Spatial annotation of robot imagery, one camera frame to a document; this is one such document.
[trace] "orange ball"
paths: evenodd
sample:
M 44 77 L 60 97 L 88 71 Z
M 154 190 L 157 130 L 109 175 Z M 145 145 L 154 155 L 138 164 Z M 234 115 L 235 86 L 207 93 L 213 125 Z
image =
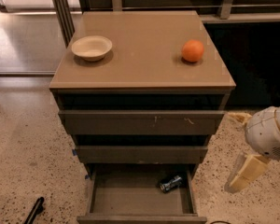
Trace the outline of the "orange ball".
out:
M 182 50 L 182 57 L 191 63 L 198 62 L 204 53 L 203 43 L 199 40 L 189 40 L 185 43 Z

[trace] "cabinet top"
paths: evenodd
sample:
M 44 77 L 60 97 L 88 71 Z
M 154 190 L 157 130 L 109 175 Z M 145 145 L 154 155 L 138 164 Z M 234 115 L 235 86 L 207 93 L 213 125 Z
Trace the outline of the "cabinet top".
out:
M 99 62 L 75 56 L 72 44 L 101 35 L 113 48 Z M 203 42 L 197 63 L 181 58 L 190 39 Z M 223 89 L 235 83 L 195 11 L 86 12 L 58 66 L 51 89 Z

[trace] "cabinet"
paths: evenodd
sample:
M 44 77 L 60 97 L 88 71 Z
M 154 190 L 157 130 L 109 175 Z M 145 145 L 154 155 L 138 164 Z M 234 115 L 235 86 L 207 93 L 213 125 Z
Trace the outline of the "cabinet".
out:
M 96 63 L 69 45 L 50 90 L 59 116 L 91 176 L 91 198 L 79 223 L 205 223 L 191 179 L 224 116 L 235 87 L 194 11 L 87 12 L 72 42 L 102 35 L 112 51 Z M 182 45 L 200 39 L 197 63 Z M 180 174 L 179 189 L 158 183 Z

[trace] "white bowl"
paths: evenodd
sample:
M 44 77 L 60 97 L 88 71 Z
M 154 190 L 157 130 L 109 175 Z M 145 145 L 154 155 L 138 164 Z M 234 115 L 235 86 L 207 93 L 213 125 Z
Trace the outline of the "white bowl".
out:
M 86 36 L 72 45 L 73 53 L 89 62 L 96 62 L 112 49 L 112 42 L 103 36 Z

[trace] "speckled floor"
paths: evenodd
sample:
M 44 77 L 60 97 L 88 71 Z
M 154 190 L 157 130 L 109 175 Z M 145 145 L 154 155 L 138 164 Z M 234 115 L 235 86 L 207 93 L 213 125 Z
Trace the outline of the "speckled floor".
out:
M 45 211 L 35 224 L 75 224 L 85 214 L 89 180 L 73 156 L 49 83 L 44 77 L 0 77 L 0 224 L 23 223 L 40 196 Z M 208 223 L 280 224 L 280 161 L 240 193 L 223 190 L 240 150 L 251 151 L 242 125 L 226 115 L 193 179 L 199 215 Z

